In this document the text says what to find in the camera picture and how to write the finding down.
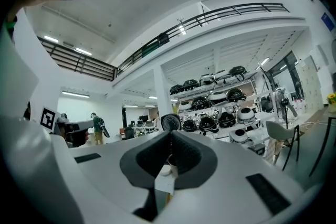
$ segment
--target floor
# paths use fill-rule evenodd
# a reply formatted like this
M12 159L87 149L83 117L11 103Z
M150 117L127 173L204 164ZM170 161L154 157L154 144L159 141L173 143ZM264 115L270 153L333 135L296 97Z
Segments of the floor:
M313 168L322 146L324 135L327 129L327 120L328 117L323 115L320 118L320 121L317 121L316 124L306 125L309 129L306 130L306 133L300 137L299 161L296 162L297 142L295 142L284 171L284 173L294 178L303 187L304 190L307 190L313 185L322 183L324 181L329 167L336 157L336 146L333 146L336 139L336 121L333 121L327 145L323 152L320 163L317 166L314 174L309 177L309 173ZM280 169L282 169L284 166L288 152L289 148L284 147L280 153L276 164L276 166Z

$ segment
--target white chair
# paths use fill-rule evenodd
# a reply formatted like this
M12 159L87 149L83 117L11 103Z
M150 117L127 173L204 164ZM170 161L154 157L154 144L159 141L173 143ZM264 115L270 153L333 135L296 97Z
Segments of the white chair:
M273 121L267 121L266 122L266 128L267 128L267 132L268 135L276 140L280 140L280 141L285 141L287 139L292 138L292 142L290 144L290 149L287 155L287 159L285 161L285 164L282 168L282 170L285 170L285 167L287 165L288 159L289 159L289 155L292 151L293 148L293 144L295 141L295 132L297 130L298 135L297 135L297 140L298 140L298 151L297 151L297 156L296 156L296 161L299 160L299 150L300 150L300 130L299 130L299 125L295 126L292 129L285 129L284 127L282 127L282 125L280 125L277 122L273 122Z

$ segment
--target balcony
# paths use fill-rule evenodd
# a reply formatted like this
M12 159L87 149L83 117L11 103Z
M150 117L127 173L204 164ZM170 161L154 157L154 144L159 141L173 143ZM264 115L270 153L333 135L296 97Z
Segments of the balcony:
M114 80L116 67L43 38L38 39L58 66L99 79Z
M289 12L281 3L249 3L223 7L202 13L195 17L177 24L165 32L159 34L144 46L133 53L121 65L118 66L117 76L130 68L133 64L152 53L161 46L167 44L171 39L179 35L185 35L190 29L204 27L214 20L221 20L225 17L243 16L247 13L270 13Z

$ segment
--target recessed light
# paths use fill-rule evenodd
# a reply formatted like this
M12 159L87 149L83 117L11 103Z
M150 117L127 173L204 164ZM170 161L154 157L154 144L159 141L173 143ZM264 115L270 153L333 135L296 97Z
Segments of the recessed light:
M90 96L86 95L86 94L79 94L79 93L66 92L66 91L62 91L62 93L66 94L66 95L73 95L73 96L78 96L78 97L90 98Z
M264 61L262 61L261 65L263 66L268 60L269 58L266 58Z
M76 51L79 51L79 52L81 52L81 53L83 53L83 54L87 54L87 55L92 55L92 53L90 53L90 52L88 52L88 51L86 51L86 50L82 50L82 49L80 49L80 48L76 48Z
M56 38L52 38L52 37L48 37L48 36L44 36L44 38L48 39L48 40L50 40L52 42L58 43L58 39L56 39Z

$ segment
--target black vent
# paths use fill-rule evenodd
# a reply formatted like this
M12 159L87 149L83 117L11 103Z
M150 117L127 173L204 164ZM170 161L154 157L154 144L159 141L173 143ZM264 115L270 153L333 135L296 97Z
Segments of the black vent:
M290 202L262 174L247 176L246 179L273 215L290 206Z

